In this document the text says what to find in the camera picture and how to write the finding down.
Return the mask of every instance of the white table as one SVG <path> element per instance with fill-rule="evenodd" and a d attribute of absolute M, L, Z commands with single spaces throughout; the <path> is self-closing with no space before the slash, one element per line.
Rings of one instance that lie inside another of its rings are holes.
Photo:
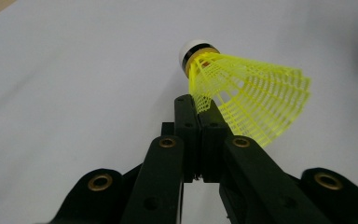
<path fill-rule="evenodd" d="M 265 150 L 358 185 L 358 1 L 17 1 L 0 12 L 0 223 L 48 222 L 82 175 L 142 162 L 198 37 L 301 67 L 310 101 Z M 185 185 L 183 223 L 229 223 L 217 184 Z"/>

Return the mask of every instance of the yellow plastic net skirt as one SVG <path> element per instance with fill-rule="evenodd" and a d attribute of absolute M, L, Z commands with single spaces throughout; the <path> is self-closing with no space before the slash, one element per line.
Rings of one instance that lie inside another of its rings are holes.
<path fill-rule="evenodd" d="M 199 55 L 188 74 L 197 112 L 214 99 L 231 131 L 261 147 L 290 126 L 310 96 L 310 79 L 300 69 L 225 54 Z"/>

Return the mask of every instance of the shuttlecock cork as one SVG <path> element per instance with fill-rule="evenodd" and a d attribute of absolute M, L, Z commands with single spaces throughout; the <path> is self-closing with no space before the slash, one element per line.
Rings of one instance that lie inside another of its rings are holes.
<path fill-rule="evenodd" d="M 293 123 L 310 96 L 300 69 L 221 54 L 204 40 L 187 42 L 179 61 L 197 112 L 214 99 L 231 131 L 261 147 Z"/>

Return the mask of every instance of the badminton birdie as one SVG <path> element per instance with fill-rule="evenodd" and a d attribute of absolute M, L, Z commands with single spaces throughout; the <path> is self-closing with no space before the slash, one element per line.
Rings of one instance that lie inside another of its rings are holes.
<path fill-rule="evenodd" d="M 186 43 L 179 60 L 197 112 L 213 99 L 231 131 L 261 147 L 290 126 L 310 96 L 300 69 L 221 54 L 203 40 Z"/>

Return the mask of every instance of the black band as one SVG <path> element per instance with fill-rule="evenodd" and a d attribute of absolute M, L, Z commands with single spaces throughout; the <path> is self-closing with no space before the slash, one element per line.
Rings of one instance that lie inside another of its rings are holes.
<path fill-rule="evenodd" d="M 187 51 L 187 53 L 185 54 L 185 57 L 183 58 L 182 61 L 182 69 L 183 71 L 186 71 L 186 64 L 187 61 L 190 59 L 190 57 L 197 51 L 199 51 L 200 49 L 207 49 L 207 48 L 213 48 L 214 46 L 207 44 L 207 43 L 203 43 L 203 44 L 198 44 L 196 46 L 194 46 L 193 48 L 191 48 L 190 50 Z"/>

